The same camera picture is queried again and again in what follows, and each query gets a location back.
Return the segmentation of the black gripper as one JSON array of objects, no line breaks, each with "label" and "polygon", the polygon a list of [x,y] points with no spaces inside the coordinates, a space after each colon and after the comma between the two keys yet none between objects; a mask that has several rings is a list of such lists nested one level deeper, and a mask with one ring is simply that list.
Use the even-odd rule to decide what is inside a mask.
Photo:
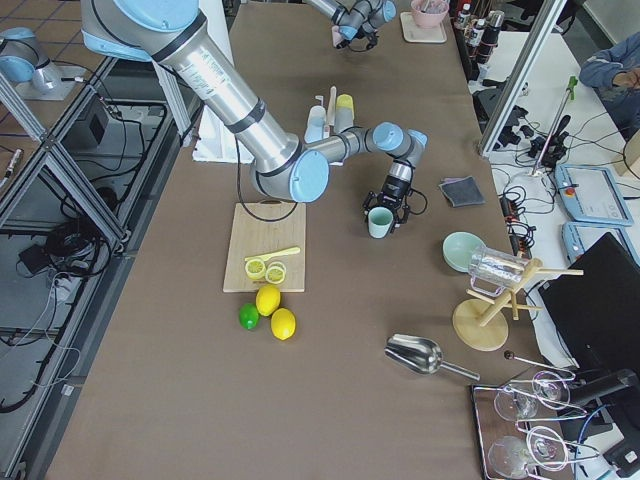
[{"label": "black gripper", "polygon": [[392,224],[389,234],[393,234],[401,225],[407,223],[411,215],[408,197],[412,191],[415,167],[408,160],[394,160],[390,166],[381,189],[370,191],[363,201],[362,208],[368,218],[372,208],[383,206],[392,211]]},{"label": "black gripper", "polygon": [[344,41],[335,49],[348,49],[353,52],[367,52],[375,48],[378,44],[376,31],[364,32],[362,29],[356,30],[352,27],[339,27],[339,31]]}]

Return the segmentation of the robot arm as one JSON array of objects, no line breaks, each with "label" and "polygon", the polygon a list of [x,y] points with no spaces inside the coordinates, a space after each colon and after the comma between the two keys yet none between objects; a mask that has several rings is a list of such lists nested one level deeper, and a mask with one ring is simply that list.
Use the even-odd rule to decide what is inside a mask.
[{"label": "robot arm", "polygon": [[333,0],[309,0],[306,4],[331,20],[336,49],[351,48],[354,40],[361,39],[366,40],[361,52],[375,48],[380,28],[397,15],[395,2],[389,0],[358,0],[351,7]]},{"label": "robot arm", "polygon": [[84,1],[81,15],[89,50],[174,70],[253,155],[252,183],[262,194],[313,202],[328,185],[331,163],[382,151],[393,159],[384,203],[402,206],[428,142],[425,134],[383,122],[303,143],[280,127],[209,36],[196,1]]}]

